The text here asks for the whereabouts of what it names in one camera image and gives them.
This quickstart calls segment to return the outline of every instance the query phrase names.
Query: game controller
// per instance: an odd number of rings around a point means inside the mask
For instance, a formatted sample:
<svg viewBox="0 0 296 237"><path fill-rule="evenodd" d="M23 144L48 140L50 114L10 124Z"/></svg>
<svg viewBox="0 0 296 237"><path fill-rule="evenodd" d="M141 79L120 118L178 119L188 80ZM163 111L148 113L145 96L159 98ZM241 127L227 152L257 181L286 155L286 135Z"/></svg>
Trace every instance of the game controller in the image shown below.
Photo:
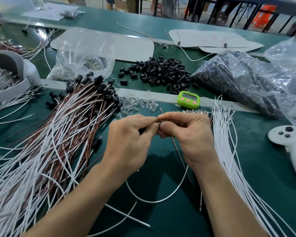
<svg viewBox="0 0 296 237"><path fill-rule="evenodd" d="M296 172L296 126L282 125L273 128L268 133L268 138L273 143L283 145L290 152L293 167Z"/></svg>

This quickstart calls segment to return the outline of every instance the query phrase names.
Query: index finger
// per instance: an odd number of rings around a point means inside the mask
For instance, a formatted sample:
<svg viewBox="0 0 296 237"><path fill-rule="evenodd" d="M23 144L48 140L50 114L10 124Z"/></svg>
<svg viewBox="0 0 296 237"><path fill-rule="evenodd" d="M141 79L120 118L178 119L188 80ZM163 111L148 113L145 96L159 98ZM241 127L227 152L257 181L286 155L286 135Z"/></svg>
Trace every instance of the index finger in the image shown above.
<svg viewBox="0 0 296 237"><path fill-rule="evenodd" d="M150 126L152 123L158 121L158 118L155 116L143 116L140 114L129 116L128 118L136 130Z"/></svg>
<svg viewBox="0 0 296 237"><path fill-rule="evenodd" d="M183 113L180 111L174 112L166 112L158 116L158 121L161 120L170 120L174 122L181 122L187 124L188 126L200 119L203 118L204 114L197 114L197 113Z"/></svg>

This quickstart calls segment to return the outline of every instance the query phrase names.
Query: green digital timer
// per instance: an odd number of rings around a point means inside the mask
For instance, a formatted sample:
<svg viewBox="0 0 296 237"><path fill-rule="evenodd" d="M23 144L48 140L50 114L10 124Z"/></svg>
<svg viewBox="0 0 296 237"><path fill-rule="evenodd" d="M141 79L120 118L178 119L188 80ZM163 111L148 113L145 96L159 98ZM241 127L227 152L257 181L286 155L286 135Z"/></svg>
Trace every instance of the green digital timer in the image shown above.
<svg viewBox="0 0 296 237"><path fill-rule="evenodd" d="M189 109L196 109L199 107L201 98L194 93L181 91L178 96L178 104Z"/></svg>

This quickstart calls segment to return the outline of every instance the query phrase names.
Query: green table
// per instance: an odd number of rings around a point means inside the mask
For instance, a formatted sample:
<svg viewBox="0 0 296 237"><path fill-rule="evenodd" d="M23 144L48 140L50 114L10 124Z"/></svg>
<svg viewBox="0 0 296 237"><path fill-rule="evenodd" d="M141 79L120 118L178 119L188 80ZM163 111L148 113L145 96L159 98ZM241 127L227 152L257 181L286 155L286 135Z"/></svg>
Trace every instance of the green table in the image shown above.
<svg viewBox="0 0 296 237"><path fill-rule="evenodd" d="M100 31L116 32L121 34L136 35L130 33L126 29L115 25L116 20L122 20L121 24L128 24L129 27L159 39L167 39L164 29L198 29L198 30L220 30L224 31L224 27L208 26L190 22L183 22L170 19L154 18L143 15L135 15L121 12L108 12L106 10L81 7L87 11L86 14L78 16L75 21L63 19L59 22L44 20L46 25L62 25L62 26L79 26L84 28L96 29ZM24 36L21 33L21 28L18 25L4 25L1 31L10 38L18 41L20 44L28 47L35 47L36 43L30 43L31 33ZM267 33L257 33L251 31L228 29L238 34L246 34L246 39L263 43L265 47L257 50L263 52L266 48L286 40L285 36L272 35ZM50 64L55 61L55 51L47 49L47 59ZM154 56L158 57L163 54L166 58L174 57L180 59L190 72L194 72L200 67L205 60L193 62L187 60L182 51L177 48L168 48L167 51L160 50L158 44L155 45ZM188 50L188 55L197 59L205 56L201 51ZM46 78L49 69L45 63L42 53L37 55L32 62L36 64L41 78ZM112 78L116 78L118 70L121 66L128 66L130 63L116 61ZM147 90L154 92L167 93L165 87L153 87L149 84L143 84L140 80L131 80L127 88L137 90ZM213 98L219 93L212 93L206 89L194 90L201 96ZM32 101L22 111L7 118L12 120L26 116L31 113L38 112L39 115L33 116L33 121L25 120L19 123L10 124L8 126L0 126L0 146L4 145L4 141L9 135L20 129L30 126L39 119L45 118L49 111L45 108L44 102L49 100L49 90L43 90L42 95ZM174 104L160 103L162 110L176 111L177 107ZM0 116L7 114L10 110L5 110L0 113ZM140 110L143 115L151 115L146 109ZM265 200L296 232L296 174L288 160L288 155L281 146L270 143L267 139L267 133L273 127L288 124L285 120L272 120L260 114L249 112L236 112L234 116L238 134L238 155L241 162L242 170L245 177L256 193ZM19 133L13 136L12 139L17 140L23 137L27 132ZM107 129L103 132L103 137L106 139ZM95 159L105 149L105 143L101 146L98 153L92 156ZM171 139L160 139L154 137L151 148L148 153L147 162L143 168L130 177L130 186L139 197L147 200L159 200L169 195L178 185L184 172L174 149ZM139 202L132 212L132 216L146 223L149 223L152 228L147 229L132 220L126 219L124 223L115 229L103 234L104 236L209 236L208 224L203 213L199 212L199 199L197 198L196 188L194 184L184 181L175 195L165 202L158 204L147 204ZM125 185L123 185L109 200L109 203L119 210L128 212L134 204L135 198L130 194ZM119 222L123 217L104 208L91 233L96 233L111 227Z"/></svg>

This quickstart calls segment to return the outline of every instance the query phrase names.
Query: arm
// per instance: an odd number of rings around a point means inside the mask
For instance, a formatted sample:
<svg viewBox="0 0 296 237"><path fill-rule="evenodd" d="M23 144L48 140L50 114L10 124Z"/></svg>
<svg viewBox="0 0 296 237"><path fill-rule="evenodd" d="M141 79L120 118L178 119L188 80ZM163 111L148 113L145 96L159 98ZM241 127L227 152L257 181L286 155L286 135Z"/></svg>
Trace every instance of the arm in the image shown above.
<svg viewBox="0 0 296 237"><path fill-rule="evenodd" d="M267 237L219 163L208 116L167 112L158 119L169 120L162 122L158 135L179 140L197 177L215 237Z"/></svg>
<svg viewBox="0 0 296 237"><path fill-rule="evenodd" d="M110 196L144 164L156 122L142 115L112 122L102 161L22 237L86 237Z"/></svg>

